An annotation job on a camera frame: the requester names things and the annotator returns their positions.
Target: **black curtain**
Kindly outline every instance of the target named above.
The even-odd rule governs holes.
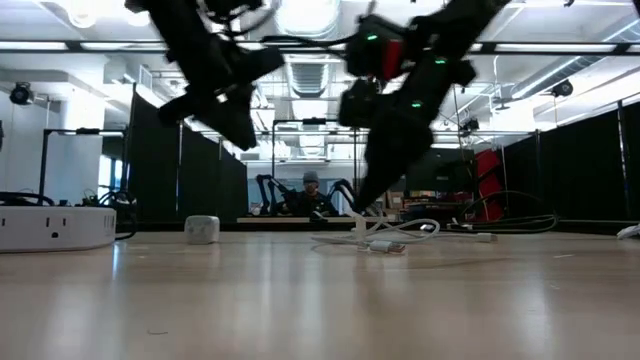
[[[617,111],[541,134],[543,195],[564,219],[622,220]]]
[[[186,126],[182,129],[178,209],[180,219],[216,216],[220,146]]]
[[[520,191],[542,197],[537,167],[536,138],[526,138],[504,148],[505,186],[508,190]],[[539,206],[518,196],[508,197],[509,216],[538,215]]]
[[[103,137],[102,138],[102,155],[112,159],[122,160],[122,145],[124,139],[122,137]]]
[[[218,217],[222,222],[236,222],[247,214],[249,197],[247,167],[221,149]]]
[[[640,219],[640,103],[625,107],[624,132],[627,144],[627,184],[631,218]]]
[[[138,94],[132,100],[129,133],[129,192],[137,199],[138,221],[174,222],[180,129],[164,127],[158,109]]]
[[[179,214],[236,222],[246,215],[247,167],[219,143],[184,127],[179,172]]]

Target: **cable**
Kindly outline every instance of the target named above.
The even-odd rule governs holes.
[[[136,199],[126,191],[109,191],[102,195],[98,201],[98,207],[109,207],[116,210],[116,213],[124,214],[125,219],[131,222],[132,230],[127,235],[117,236],[116,241],[127,240],[138,232],[138,220],[136,218]]]
[[[38,203],[33,203],[26,199],[37,199],[39,202],[46,202],[49,206],[56,205],[55,201],[44,195],[24,192],[0,191],[0,206],[39,206]]]
[[[418,235],[418,234],[414,234],[414,233],[410,233],[402,230],[404,228],[415,226],[418,224],[430,224],[434,226],[434,229],[432,232],[430,232],[427,235]],[[382,230],[378,230],[381,226],[384,226],[386,228]],[[362,241],[358,238],[358,234],[351,234],[346,236],[335,236],[335,237],[316,235],[316,236],[312,236],[311,239],[318,242],[326,243],[326,244],[335,244],[335,245],[344,244],[344,245],[357,245],[357,246],[370,247],[375,240],[373,239],[367,240],[368,237],[389,233],[389,232],[399,232],[403,235],[408,236],[407,239],[399,239],[399,240],[394,239],[392,242],[395,244],[400,244],[400,245],[417,244],[417,243],[428,241],[429,239],[435,237],[440,232],[440,223],[431,219],[419,219],[419,220],[410,221],[408,223],[404,223],[402,225],[391,226],[390,224],[386,223],[383,220],[383,218],[381,218],[376,223],[376,225],[374,225],[371,229],[366,230],[362,238]]]
[[[480,202],[484,202],[487,199],[498,196],[498,195],[506,195],[506,194],[523,196],[523,197],[535,200],[536,202],[539,202],[540,204],[544,205],[544,201],[542,199],[538,198],[537,196],[527,194],[525,192],[516,191],[516,190],[497,191],[490,195],[481,197],[480,199],[474,201],[469,206],[467,206],[464,210],[462,210],[458,215],[458,218],[456,219],[456,221],[459,223],[459,225],[462,228],[452,229],[449,231],[460,232],[460,233],[475,233],[475,232],[481,232],[482,230],[490,229],[491,233],[496,233],[496,234],[538,234],[538,233],[543,233],[543,232],[553,230],[558,224],[558,215],[555,213],[555,211],[552,211],[551,214],[545,214],[545,215],[525,216],[525,217],[501,219],[501,220],[486,221],[486,222],[463,222],[459,220],[467,211],[469,211],[470,209],[478,205]],[[522,226],[532,226],[532,225],[546,224],[546,223],[551,223],[551,224],[540,229],[519,228]]]
[[[84,195],[85,199],[91,198],[91,195],[93,195],[96,199],[98,198],[98,194],[96,194],[95,191],[93,191],[92,189],[89,189],[89,188],[84,189],[83,195]]]

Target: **wooden table surface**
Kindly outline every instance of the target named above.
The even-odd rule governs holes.
[[[0,255],[0,359],[639,359],[640,242],[318,246],[141,234]]]

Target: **security camera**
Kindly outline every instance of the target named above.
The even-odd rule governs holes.
[[[554,97],[559,96],[569,96],[573,94],[573,85],[569,82],[569,80],[564,80],[558,85],[551,88],[551,95]]]
[[[11,95],[9,95],[9,100],[20,106],[33,104],[33,98],[31,84],[29,83],[16,83],[16,87],[11,90]]]

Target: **white power strip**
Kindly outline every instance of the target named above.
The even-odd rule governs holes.
[[[95,207],[0,207],[0,252],[84,250],[113,243],[116,211]]]

